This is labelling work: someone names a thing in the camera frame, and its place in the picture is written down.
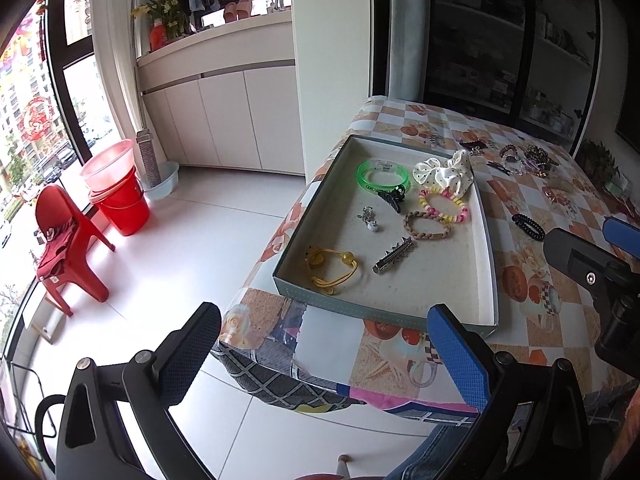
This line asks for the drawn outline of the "white polka dot scrunchie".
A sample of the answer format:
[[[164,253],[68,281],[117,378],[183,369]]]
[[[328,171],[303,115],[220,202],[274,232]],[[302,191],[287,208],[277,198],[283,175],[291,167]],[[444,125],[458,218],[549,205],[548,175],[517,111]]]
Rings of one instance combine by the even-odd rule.
[[[418,162],[412,176],[417,184],[437,185],[455,198],[462,198],[474,182],[470,153],[459,150],[447,159],[431,157]]]

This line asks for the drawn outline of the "silver charm with bead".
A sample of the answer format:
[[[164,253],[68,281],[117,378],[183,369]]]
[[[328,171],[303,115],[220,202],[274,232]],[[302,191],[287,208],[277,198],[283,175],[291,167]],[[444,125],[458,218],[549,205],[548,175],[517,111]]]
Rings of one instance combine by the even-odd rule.
[[[363,207],[357,218],[364,223],[369,231],[378,232],[378,222],[376,221],[375,211],[371,206]]]

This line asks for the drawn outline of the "black claw hair clip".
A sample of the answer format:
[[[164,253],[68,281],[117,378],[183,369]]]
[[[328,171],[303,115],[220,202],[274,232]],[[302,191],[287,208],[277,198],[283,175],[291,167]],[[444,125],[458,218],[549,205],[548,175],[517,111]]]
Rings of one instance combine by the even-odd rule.
[[[376,195],[388,203],[395,212],[401,214],[401,207],[406,199],[406,189],[403,185],[397,185],[389,190],[377,190]]]

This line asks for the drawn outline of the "green plastic bangle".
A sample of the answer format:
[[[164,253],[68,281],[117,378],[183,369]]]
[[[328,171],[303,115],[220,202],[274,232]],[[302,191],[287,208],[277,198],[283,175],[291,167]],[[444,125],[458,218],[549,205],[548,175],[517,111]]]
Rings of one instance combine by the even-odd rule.
[[[410,188],[408,170],[396,162],[384,159],[368,159],[356,169],[356,181],[363,190],[378,192],[407,192]]]

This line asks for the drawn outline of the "potted green plant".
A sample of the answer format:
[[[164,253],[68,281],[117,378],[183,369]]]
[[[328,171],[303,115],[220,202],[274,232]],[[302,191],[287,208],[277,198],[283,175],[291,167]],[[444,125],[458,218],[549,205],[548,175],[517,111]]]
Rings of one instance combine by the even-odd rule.
[[[598,188],[604,188],[620,174],[614,156],[602,142],[583,140],[576,154],[576,162]]]

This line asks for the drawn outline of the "small black hair clip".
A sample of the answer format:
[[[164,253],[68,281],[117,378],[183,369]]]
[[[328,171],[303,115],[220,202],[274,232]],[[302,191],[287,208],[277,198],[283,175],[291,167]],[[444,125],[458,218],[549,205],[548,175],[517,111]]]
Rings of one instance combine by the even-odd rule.
[[[511,171],[505,166],[498,164],[498,162],[492,162],[491,160],[488,160],[488,162],[486,162],[486,165],[491,168],[494,168],[495,170],[502,172],[503,174],[506,174],[507,176],[511,175]]]

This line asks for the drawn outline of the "grey shallow tray box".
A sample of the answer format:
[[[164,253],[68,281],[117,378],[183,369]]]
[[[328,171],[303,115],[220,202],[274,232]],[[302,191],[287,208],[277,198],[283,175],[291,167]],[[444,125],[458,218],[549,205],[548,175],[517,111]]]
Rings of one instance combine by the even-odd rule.
[[[273,271],[281,295],[324,310],[422,330],[428,309],[446,304],[458,320],[483,336],[499,325],[494,256],[476,184],[463,200],[470,216],[444,229],[424,218],[419,185],[406,193],[401,214],[376,194],[360,188],[356,169],[368,159],[404,166],[411,176],[428,151],[390,141],[350,136],[337,151],[326,175],[306,198],[299,224]],[[357,218],[371,206],[378,232]],[[372,266],[404,237],[416,243],[381,274]]]

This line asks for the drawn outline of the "black bow hair clip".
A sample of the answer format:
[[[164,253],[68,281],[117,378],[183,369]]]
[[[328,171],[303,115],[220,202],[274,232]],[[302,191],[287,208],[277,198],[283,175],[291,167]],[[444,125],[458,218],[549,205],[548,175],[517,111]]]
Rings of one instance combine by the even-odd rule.
[[[487,144],[482,141],[461,141],[460,145],[465,150],[469,151],[471,155],[481,155],[487,150]]]

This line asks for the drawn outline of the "red plastic chair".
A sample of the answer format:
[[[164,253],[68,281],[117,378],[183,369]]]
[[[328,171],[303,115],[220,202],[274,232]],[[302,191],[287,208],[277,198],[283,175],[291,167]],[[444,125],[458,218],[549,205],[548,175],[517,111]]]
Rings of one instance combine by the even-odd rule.
[[[73,315],[60,293],[66,284],[74,284],[97,302],[105,302],[110,292],[88,265],[87,252],[93,238],[112,252],[115,246],[57,184],[48,184],[39,193],[35,217],[44,236],[36,278],[58,310]]]

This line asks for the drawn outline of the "red plastic bucket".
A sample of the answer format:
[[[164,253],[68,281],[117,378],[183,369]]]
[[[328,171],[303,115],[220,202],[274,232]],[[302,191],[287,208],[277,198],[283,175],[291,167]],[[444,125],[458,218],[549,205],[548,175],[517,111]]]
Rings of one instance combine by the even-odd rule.
[[[150,218],[150,208],[134,163],[134,141],[125,139],[92,156],[80,176],[88,199],[122,236],[140,231]]]

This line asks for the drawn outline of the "dark glass display cabinet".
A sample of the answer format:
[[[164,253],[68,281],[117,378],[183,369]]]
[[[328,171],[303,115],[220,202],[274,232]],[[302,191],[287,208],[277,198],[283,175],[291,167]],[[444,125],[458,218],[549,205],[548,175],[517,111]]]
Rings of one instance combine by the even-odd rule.
[[[424,100],[574,152],[599,48],[599,0],[430,0]]]

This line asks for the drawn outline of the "white low cabinet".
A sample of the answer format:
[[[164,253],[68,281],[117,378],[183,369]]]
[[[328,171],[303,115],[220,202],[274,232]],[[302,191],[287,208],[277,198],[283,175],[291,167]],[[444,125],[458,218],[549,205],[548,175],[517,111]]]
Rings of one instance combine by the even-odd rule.
[[[169,159],[304,174],[291,11],[179,39],[139,58],[138,75]]]

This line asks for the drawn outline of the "yellow flower plant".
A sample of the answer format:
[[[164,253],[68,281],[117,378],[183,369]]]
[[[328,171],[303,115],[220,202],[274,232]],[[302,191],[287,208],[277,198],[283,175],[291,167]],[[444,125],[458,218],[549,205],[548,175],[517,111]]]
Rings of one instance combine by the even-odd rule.
[[[190,32],[189,17],[182,10],[178,0],[148,0],[136,6],[130,15],[133,18],[148,16],[152,22],[160,20],[165,26],[169,40]]]

